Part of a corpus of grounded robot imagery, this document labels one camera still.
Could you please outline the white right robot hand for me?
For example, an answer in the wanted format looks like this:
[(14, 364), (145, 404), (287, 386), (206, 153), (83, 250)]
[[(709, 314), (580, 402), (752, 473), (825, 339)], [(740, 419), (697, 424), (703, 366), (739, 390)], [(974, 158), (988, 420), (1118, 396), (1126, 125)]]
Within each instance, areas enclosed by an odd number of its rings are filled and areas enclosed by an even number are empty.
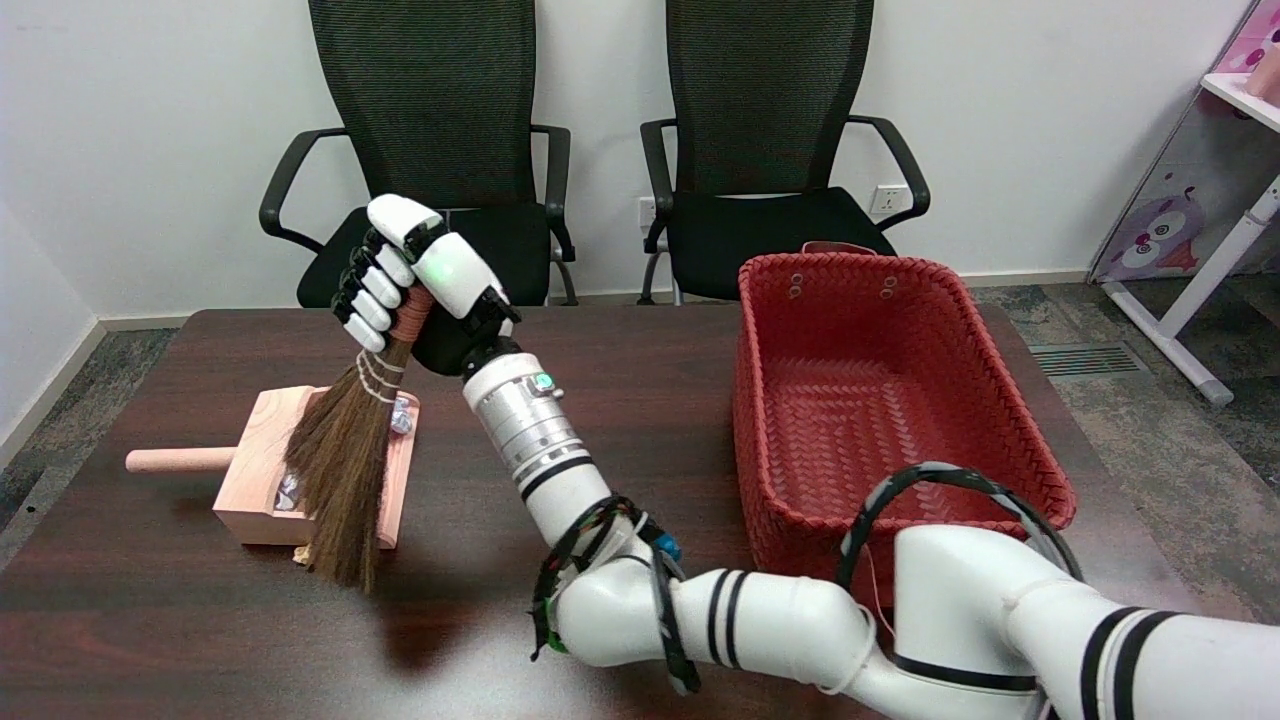
[(474, 374), (521, 320), (494, 270), (440, 213), (412, 199), (384, 193), (366, 214), (371, 229), (332, 296), (338, 322), (364, 350), (384, 351), (408, 291), (426, 290), (431, 304), (413, 357), (439, 375)]

